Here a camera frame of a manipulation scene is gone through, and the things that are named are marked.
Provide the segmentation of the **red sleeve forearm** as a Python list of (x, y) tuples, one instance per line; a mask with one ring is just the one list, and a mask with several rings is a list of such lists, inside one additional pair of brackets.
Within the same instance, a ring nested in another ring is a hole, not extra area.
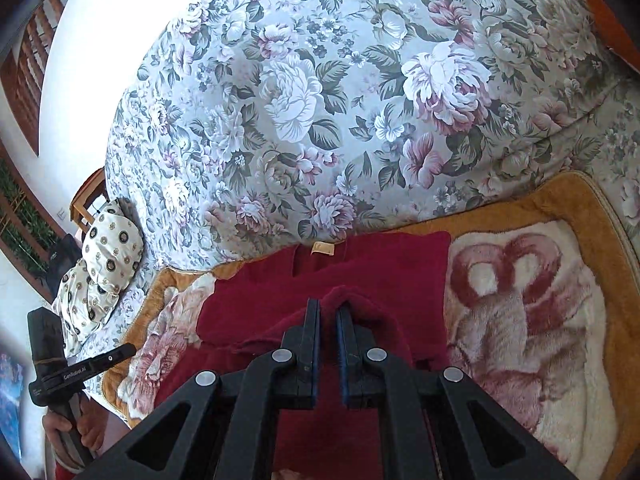
[(78, 474), (82, 473), (82, 469), (70, 469), (61, 463), (55, 464), (54, 478), (55, 480), (75, 480)]

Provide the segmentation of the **person's left hand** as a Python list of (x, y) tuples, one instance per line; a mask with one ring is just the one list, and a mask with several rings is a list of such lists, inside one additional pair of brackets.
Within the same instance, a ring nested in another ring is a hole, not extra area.
[[(109, 411), (85, 393), (79, 395), (79, 413), (76, 418), (76, 428), (80, 434), (81, 444), (93, 454), (99, 452), (104, 443)], [(47, 439), (55, 452), (56, 461), (68, 470), (79, 470), (81, 464), (74, 460), (63, 442), (64, 434), (73, 429), (73, 424), (64, 416), (47, 410), (42, 418), (42, 424)]]

